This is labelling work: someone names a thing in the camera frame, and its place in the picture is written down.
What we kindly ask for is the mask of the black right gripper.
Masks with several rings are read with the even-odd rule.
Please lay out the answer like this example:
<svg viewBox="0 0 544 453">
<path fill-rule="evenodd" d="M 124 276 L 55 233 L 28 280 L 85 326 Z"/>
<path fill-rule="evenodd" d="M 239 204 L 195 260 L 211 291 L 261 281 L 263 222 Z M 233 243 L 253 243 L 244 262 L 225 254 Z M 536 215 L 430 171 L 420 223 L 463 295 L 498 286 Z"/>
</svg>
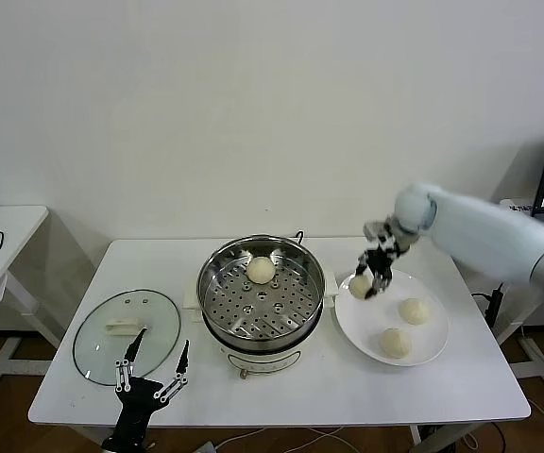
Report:
<svg viewBox="0 0 544 453">
<path fill-rule="evenodd" d="M 355 270 L 356 276 L 362 276 L 368 268 L 371 271 L 369 297 L 385 292 L 393 278 L 392 263 L 408 251 L 408 246 L 401 245 L 393 232 L 385 227 L 373 239 L 367 253 L 359 257 Z"/>
</svg>

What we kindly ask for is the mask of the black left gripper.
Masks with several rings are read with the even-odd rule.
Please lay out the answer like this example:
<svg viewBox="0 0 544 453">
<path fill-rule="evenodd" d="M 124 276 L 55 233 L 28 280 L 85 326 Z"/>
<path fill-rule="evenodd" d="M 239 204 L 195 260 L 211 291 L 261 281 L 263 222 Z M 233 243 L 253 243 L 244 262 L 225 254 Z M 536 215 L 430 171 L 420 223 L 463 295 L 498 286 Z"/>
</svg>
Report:
<svg viewBox="0 0 544 453">
<path fill-rule="evenodd" d="M 143 377 L 133 377 L 133 363 L 138 355 L 146 328 L 142 328 L 128 346 L 124 357 L 115 362 L 115 392 L 122 404 L 114 437 L 144 438 L 151 415 L 165 407 L 187 384 L 190 341 L 186 340 L 172 381 L 162 385 Z"/>
</svg>

